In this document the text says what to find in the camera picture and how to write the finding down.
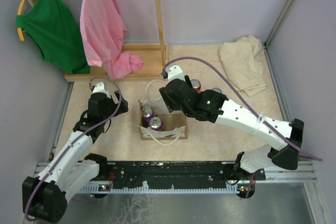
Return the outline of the red can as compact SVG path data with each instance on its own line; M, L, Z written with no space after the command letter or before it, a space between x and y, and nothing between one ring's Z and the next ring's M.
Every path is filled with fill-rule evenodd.
M197 79L192 79L191 80L191 85L192 85L192 88L197 92L197 93L200 93L201 92L201 83L199 80Z

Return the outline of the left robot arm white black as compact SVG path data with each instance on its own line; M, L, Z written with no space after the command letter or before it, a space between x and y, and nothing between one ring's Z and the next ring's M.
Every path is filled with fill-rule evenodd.
M66 145L36 177L27 177L22 184L23 212L27 221L37 219L57 223L73 196L91 179L108 177L107 159L98 154L79 159L98 137L108 131L111 119L128 111L128 102L121 91L113 98L103 83L92 88L88 108L75 124Z

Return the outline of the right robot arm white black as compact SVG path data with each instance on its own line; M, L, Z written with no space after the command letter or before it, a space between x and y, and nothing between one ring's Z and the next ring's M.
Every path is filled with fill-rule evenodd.
M239 179L248 179L254 172L272 165L286 170L298 168L303 121L278 121L253 115L220 92L197 92L180 79L170 81L159 93L169 112L181 111L198 121L230 126L266 142L263 147L237 155L234 172Z

